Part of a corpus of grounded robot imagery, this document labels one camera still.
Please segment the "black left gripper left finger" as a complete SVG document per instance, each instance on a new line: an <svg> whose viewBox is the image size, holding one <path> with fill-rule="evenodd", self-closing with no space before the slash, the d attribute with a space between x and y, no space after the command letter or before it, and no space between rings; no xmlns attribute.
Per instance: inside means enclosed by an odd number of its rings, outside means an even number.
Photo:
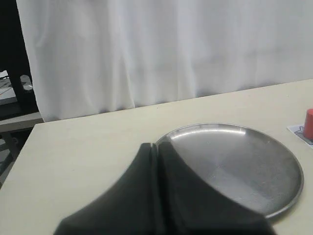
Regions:
<svg viewBox="0 0 313 235"><path fill-rule="evenodd" d="M56 235L173 235L159 187L157 146L143 143L104 194L64 218Z"/></svg>

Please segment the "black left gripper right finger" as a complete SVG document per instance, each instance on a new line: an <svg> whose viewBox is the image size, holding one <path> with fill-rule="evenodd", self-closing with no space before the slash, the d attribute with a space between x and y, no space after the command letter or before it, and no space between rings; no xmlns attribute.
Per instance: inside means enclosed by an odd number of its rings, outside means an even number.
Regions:
<svg viewBox="0 0 313 235"><path fill-rule="evenodd" d="M273 235L264 216L201 179L169 142L158 147L159 189L171 235Z"/></svg>

